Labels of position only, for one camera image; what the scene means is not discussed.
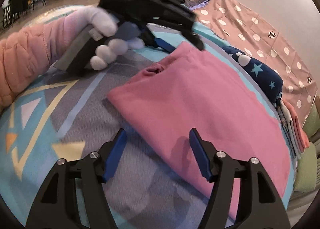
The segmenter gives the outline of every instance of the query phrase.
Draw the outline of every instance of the gloved finger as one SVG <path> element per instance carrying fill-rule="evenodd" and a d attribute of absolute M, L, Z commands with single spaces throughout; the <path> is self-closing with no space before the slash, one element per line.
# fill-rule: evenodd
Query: gloved finger
<path fill-rule="evenodd" d="M 109 42 L 108 46 L 109 49 L 113 51 L 116 55 L 123 55 L 129 49 L 128 42 L 121 39 L 112 39 Z"/>
<path fill-rule="evenodd" d="M 108 66 L 108 64 L 98 56 L 93 56 L 90 59 L 90 65 L 94 70 L 103 70 Z"/>
<path fill-rule="evenodd" d="M 129 49 L 132 49 L 132 50 L 139 50 L 145 46 L 144 41 L 138 37 L 135 37 L 135 38 L 127 41 L 127 43 L 128 43 Z"/>
<path fill-rule="evenodd" d="M 85 16 L 87 21 L 104 36 L 113 36 L 118 30 L 117 23 L 119 20 L 103 8 L 94 6 L 86 7 Z"/>
<path fill-rule="evenodd" d="M 107 45 L 98 46 L 96 48 L 96 55 L 107 64 L 114 62 L 117 58 L 117 54 L 115 54 Z"/>

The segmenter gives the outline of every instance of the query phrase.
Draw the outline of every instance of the blue gripper pad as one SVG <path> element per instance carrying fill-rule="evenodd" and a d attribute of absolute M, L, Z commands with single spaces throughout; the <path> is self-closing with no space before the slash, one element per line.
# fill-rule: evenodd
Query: blue gripper pad
<path fill-rule="evenodd" d="M 127 144 L 127 133 L 122 130 L 118 138 L 115 138 L 114 146 L 105 161 L 103 178 L 105 182 L 111 179 L 117 170 L 120 158 Z"/>
<path fill-rule="evenodd" d="M 201 175 L 205 177 L 207 181 L 210 181 L 210 178 L 213 176 L 210 169 L 210 160 L 200 142 L 200 139 L 201 138 L 198 138 L 194 129 L 191 129 L 189 133 L 189 142 L 191 149 L 196 157 Z"/>

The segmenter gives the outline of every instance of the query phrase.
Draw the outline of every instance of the metal screw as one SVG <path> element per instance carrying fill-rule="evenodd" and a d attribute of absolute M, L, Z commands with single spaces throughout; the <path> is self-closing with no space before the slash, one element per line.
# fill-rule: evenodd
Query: metal screw
<path fill-rule="evenodd" d="M 58 165 L 63 165 L 63 164 L 65 164 L 65 163 L 66 163 L 66 159 L 61 158 L 61 159 L 58 159 L 58 160 L 57 160 L 57 164 L 58 164 Z"/>
<path fill-rule="evenodd" d="M 256 158 L 256 157 L 251 158 L 250 161 L 251 161 L 253 164 L 258 164 L 258 163 L 259 163 L 259 159 Z"/>
<path fill-rule="evenodd" d="M 217 156 L 218 156 L 219 158 L 224 158 L 224 157 L 226 156 L 226 153 L 220 151 L 220 152 L 217 152 Z"/>
<path fill-rule="evenodd" d="M 95 159 L 95 158 L 98 158 L 99 157 L 99 153 L 98 152 L 92 152 L 90 153 L 90 158 L 91 159 Z"/>

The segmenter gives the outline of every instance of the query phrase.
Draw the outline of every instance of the white polka dot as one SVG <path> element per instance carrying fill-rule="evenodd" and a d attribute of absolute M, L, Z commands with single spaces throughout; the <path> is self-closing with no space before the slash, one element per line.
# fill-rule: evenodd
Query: white polka dot
<path fill-rule="evenodd" d="M 256 41 L 260 41 L 260 36 L 258 34 L 254 34 L 253 35 L 253 38 L 256 40 Z"/>
<path fill-rule="evenodd" d="M 243 25 L 243 22 L 242 22 L 241 20 L 239 20 L 238 18 L 237 18 L 237 22 L 238 22 L 239 24 Z"/>
<path fill-rule="evenodd" d="M 271 56 L 272 56 L 273 58 L 275 58 L 275 57 L 277 56 L 277 52 L 276 52 L 276 50 L 274 50 L 274 49 L 272 49 L 272 50 L 270 51 L 270 54 L 271 54 Z"/>
<path fill-rule="evenodd" d="M 252 18 L 252 22 L 253 22 L 254 24 L 258 24 L 259 21 L 258 21 L 257 18 L 254 17 L 254 18 Z"/>
<path fill-rule="evenodd" d="M 263 58 L 263 52 L 262 52 L 261 50 L 258 50 L 258 51 L 257 51 L 257 54 L 258 54 L 261 58 Z"/>
<path fill-rule="evenodd" d="M 238 36 L 241 40 L 245 41 L 245 37 L 242 34 L 239 34 Z"/>
<path fill-rule="evenodd" d="M 224 21 L 222 21 L 222 20 L 219 20 L 219 23 L 220 23 L 221 25 L 226 25 L 226 23 L 225 23 Z"/>
<path fill-rule="evenodd" d="M 252 56 L 251 51 L 249 51 L 247 48 L 244 48 L 244 50 L 245 50 L 245 52 L 246 52 L 247 54 L 249 54 L 250 56 Z"/>
<path fill-rule="evenodd" d="M 290 72 L 291 72 L 290 66 L 287 66 L 287 67 L 285 68 L 285 71 L 286 71 L 288 74 L 290 74 Z"/>
<path fill-rule="evenodd" d="M 238 58 L 238 62 L 240 66 L 244 67 L 247 66 L 251 58 L 247 55 L 241 54 Z"/>

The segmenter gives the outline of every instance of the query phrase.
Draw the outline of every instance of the blue stripe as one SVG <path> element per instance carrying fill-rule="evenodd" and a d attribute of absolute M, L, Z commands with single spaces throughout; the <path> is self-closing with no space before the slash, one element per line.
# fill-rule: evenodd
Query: blue stripe
<path fill-rule="evenodd" d="M 89 87 L 84 91 L 82 96 L 80 97 L 78 103 L 74 106 L 74 108 L 69 112 L 67 118 L 61 125 L 60 129 L 57 132 L 57 137 L 62 139 L 65 137 L 67 132 L 70 130 L 74 120 L 76 119 L 77 114 L 81 111 L 81 109 L 84 107 L 86 102 L 88 101 L 89 97 L 91 96 L 92 92 L 95 90 L 95 88 L 98 86 L 100 81 L 103 79 L 103 77 L 106 75 L 105 72 L 99 73 L 94 81 L 89 85 Z"/>

